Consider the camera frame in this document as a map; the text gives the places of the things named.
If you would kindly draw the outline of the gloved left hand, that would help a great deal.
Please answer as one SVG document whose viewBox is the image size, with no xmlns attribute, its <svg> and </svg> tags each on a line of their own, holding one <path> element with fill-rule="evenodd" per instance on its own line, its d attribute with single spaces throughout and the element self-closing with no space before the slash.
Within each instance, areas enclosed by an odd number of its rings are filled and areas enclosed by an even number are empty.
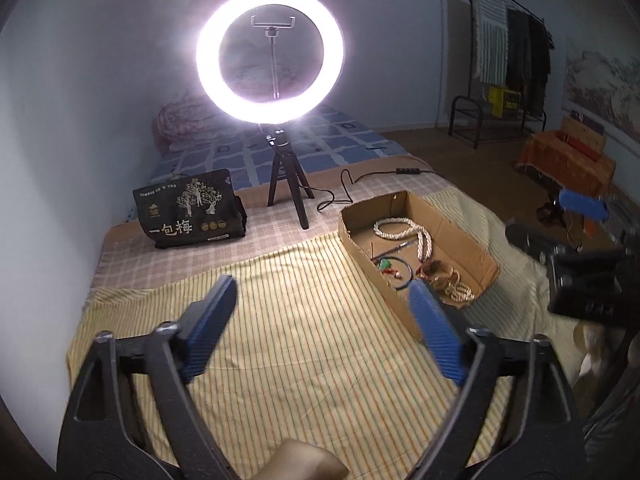
<svg viewBox="0 0 640 480">
<path fill-rule="evenodd" d="M 285 439 L 252 480 L 342 480 L 347 466 L 325 448 Z"/>
</svg>

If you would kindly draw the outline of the gloved right hand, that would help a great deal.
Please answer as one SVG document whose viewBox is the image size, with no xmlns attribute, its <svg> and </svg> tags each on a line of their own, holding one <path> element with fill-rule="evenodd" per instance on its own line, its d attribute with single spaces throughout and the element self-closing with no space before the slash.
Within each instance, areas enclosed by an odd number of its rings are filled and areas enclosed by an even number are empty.
<svg viewBox="0 0 640 480">
<path fill-rule="evenodd" d="M 623 352 L 625 337 L 623 328 L 579 321 L 573 338 L 575 346 L 582 352 L 582 362 L 574 385 L 612 388 L 627 364 L 626 353 Z"/>
</svg>

